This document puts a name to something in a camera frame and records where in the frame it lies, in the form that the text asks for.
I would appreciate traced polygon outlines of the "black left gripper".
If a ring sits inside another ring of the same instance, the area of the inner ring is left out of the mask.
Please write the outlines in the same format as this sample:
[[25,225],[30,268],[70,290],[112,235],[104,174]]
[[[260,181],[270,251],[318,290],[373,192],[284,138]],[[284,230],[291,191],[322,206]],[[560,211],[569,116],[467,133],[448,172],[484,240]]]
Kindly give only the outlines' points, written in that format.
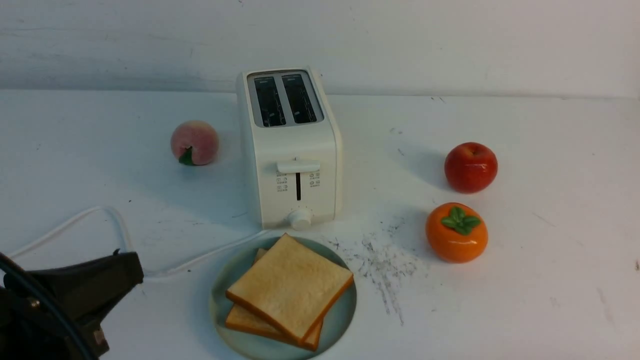
[[103,319],[144,280],[134,251],[32,270],[2,254],[1,271],[3,360],[98,360]]

